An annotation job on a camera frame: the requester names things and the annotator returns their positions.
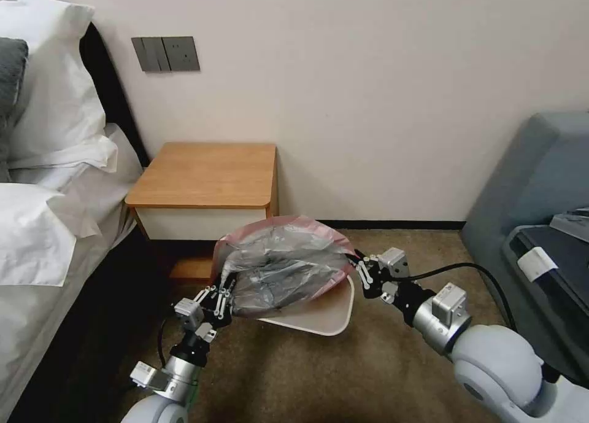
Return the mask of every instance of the gray sofa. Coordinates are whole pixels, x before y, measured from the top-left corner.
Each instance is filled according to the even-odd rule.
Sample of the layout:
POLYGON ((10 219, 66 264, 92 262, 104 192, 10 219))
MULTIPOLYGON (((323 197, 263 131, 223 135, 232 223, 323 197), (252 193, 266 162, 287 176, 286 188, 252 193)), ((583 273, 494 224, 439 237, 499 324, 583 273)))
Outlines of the gray sofa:
MULTIPOLYGON (((546 293, 518 274, 502 247, 520 225, 547 225, 554 214, 586 206, 589 114, 537 114, 516 135, 461 233, 474 261, 497 277, 518 331, 540 357, 580 381, 589 379, 587 346, 571 335, 546 293)), ((487 287, 499 305, 495 289, 487 287)))

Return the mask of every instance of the wooden nightstand top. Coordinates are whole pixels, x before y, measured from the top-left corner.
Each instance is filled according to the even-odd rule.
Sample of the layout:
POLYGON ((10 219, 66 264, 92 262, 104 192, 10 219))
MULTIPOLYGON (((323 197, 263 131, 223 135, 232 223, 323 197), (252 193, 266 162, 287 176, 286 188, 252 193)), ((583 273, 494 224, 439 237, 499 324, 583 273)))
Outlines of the wooden nightstand top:
POLYGON ((168 142, 127 195, 144 208, 266 208, 274 144, 168 142))

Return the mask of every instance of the gray plastic bag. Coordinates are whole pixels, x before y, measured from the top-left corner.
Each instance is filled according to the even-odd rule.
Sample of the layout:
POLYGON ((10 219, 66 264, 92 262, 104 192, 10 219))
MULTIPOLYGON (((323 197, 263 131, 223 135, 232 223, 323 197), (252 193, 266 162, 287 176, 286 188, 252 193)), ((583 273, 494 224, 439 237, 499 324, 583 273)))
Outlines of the gray plastic bag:
POLYGON ((215 245, 212 276, 236 273, 233 315, 262 317, 327 292, 353 271, 350 241, 305 216, 246 225, 215 245))

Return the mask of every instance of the light switch panel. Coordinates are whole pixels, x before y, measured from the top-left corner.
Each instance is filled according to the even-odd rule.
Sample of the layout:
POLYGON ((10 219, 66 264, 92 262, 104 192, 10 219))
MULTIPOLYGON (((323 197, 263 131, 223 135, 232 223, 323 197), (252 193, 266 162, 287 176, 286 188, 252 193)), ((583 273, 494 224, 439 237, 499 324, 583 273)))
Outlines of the light switch panel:
POLYGON ((169 72, 166 49, 160 37, 131 38, 139 65, 144 72, 169 72))
POLYGON ((172 71, 200 71, 192 36, 162 38, 167 60, 172 71))

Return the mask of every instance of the black bed frame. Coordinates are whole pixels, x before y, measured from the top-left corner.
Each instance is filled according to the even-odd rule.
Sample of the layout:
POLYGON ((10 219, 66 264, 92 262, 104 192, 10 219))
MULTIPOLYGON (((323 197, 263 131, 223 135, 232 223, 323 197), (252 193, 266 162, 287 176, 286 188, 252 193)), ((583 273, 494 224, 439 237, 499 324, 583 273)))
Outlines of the black bed frame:
MULTIPOLYGON (((143 166, 149 157, 139 136, 123 87, 102 37, 93 24, 80 41, 107 122, 125 133, 143 166)), ((63 320, 35 374, 20 397, 10 423, 102 422, 120 391, 118 369, 129 347, 148 333, 147 314, 165 302, 165 268, 153 257, 138 228, 97 267, 63 320)))

